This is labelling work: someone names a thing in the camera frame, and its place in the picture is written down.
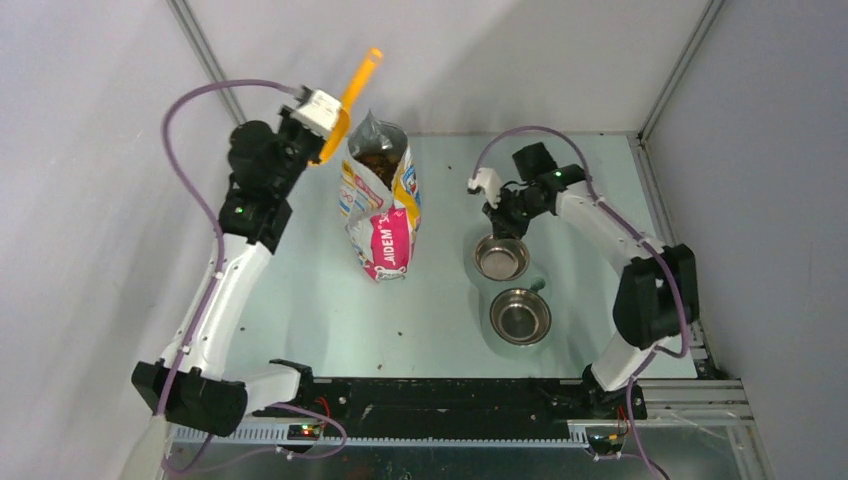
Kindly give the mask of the colourful pet food bag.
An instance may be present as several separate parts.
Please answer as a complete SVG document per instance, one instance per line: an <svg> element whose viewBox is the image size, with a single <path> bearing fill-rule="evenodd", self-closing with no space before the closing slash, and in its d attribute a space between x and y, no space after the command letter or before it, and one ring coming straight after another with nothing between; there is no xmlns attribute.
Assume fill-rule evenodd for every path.
<svg viewBox="0 0 848 480"><path fill-rule="evenodd" d="M392 153L401 157L392 188L355 158ZM375 282L402 279L412 260L421 224L421 195L407 133L373 113L347 138L339 192L340 212L353 251Z"/></svg>

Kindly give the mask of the yellow plastic scoop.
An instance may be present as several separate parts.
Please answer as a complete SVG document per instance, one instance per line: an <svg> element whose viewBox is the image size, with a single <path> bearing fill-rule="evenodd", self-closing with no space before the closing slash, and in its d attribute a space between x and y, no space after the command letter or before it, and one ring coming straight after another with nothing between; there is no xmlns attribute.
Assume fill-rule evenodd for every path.
<svg viewBox="0 0 848 480"><path fill-rule="evenodd" d="M383 52L376 47L368 50L363 57L363 60L352 75L350 82L341 96L341 108L337 122L318 154L317 159L312 162L313 166L323 165L329 162L341 142L345 139L351 125L353 106L362 91L366 88L375 70L382 63L383 57Z"/></svg>

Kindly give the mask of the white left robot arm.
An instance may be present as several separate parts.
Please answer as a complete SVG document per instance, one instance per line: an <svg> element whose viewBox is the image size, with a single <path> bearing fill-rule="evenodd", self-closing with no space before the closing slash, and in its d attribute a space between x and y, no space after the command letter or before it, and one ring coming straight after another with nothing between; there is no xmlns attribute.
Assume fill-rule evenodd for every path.
<svg viewBox="0 0 848 480"><path fill-rule="evenodd" d="M186 318L154 363L136 364L131 383L148 407L173 424L226 437L242 419L278 404L304 416L315 388L306 366L271 360L257 372L225 377L244 307L276 253L292 207L287 198L324 146L304 116L285 106L277 129L248 121L230 136L228 190L217 215L213 256Z"/></svg>

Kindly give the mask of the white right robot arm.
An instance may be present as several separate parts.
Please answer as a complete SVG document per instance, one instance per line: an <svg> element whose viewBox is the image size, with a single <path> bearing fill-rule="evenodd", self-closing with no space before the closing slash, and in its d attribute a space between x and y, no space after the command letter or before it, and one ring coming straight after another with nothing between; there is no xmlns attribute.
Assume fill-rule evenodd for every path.
<svg viewBox="0 0 848 480"><path fill-rule="evenodd" d="M637 229L594 188L586 168L558 166L541 142L514 153L513 162L517 182L477 166L467 183L469 192L484 194L483 213L495 238L520 240L532 220L551 214L576 228L618 275L615 333L589 365L590 384L581 392L585 411L606 418L622 403L620 389L651 355L688 353L690 326L700 316L694 252Z"/></svg>

